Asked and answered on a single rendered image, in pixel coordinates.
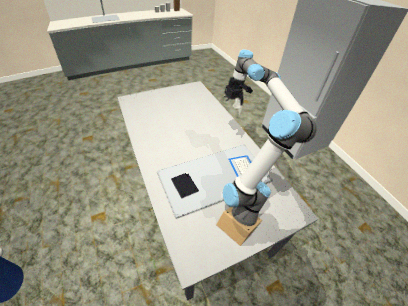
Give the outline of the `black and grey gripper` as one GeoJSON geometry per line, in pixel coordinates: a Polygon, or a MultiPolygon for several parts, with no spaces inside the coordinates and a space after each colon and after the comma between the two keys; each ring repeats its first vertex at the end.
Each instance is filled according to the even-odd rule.
{"type": "Polygon", "coordinates": [[[237,80],[237,79],[234,79],[234,80],[232,80],[232,79],[234,79],[234,77],[230,77],[229,84],[226,85],[227,89],[225,89],[225,92],[224,92],[226,95],[224,95],[223,97],[227,97],[225,101],[229,100],[229,98],[230,99],[239,98],[239,99],[236,99],[236,103],[233,105],[233,108],[238,109],[238,115],[240,115],[242,105],[243,105],[243,101],[244,101],[244,97],[243,97],[243,88],[240,87],[239,85],[241,83],[244,83],[245,80],[240,81],[240,80],[237,80]],[[232,91],[231,89],[234,90],[234,91],[232,91]]]}

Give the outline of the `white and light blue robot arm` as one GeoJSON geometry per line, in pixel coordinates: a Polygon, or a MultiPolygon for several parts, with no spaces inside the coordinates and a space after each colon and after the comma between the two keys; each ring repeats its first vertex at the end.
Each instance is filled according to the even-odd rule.
{"type": "Polygon", "coordinates": [[[243,175],[223,188],[223,199],[229,207],[233,207],[233,217],[245,226],[256,223],[259,211],[271,194],[270,188],[261,180],[285,150],[290,150],[296,142],[310,141],[317,130],[314,120],[301,108],[281,81],[280,75],[256,63],[252,58],[253,52],[240,51],[234,78],[243,81],[248,75],[254,81],[265,83],[283,110],[271,118],[268,140],[243,175]]]}

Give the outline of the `black rectangular frame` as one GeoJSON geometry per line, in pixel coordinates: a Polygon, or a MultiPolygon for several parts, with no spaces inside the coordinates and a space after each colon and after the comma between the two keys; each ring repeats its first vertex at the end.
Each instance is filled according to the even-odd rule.
{"type": "Polygon", "coordinates": [[[193,182],[188,172],[171,178],[181,198],[198,192],[198,188],[193,182]]]}

